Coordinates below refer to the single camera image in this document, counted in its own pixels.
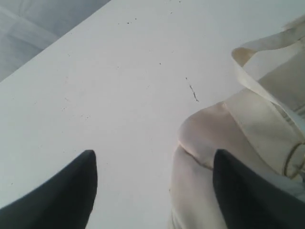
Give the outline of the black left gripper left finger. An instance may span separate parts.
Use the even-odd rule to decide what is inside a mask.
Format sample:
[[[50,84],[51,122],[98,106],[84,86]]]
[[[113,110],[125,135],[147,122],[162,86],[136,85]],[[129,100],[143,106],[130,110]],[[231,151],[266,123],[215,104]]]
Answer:
[[[86,150],[48,181],[0,210],[2,229],[84,229],[97,193],[97,164]]]

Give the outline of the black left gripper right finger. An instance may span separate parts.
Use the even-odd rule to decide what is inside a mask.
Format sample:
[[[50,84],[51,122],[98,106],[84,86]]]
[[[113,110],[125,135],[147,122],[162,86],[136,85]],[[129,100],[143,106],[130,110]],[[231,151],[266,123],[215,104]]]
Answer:
[[[229,229],[305,227],[305,201],[287,190],[292,181],[259,175],[223,149],[213,166],[214,191]]]

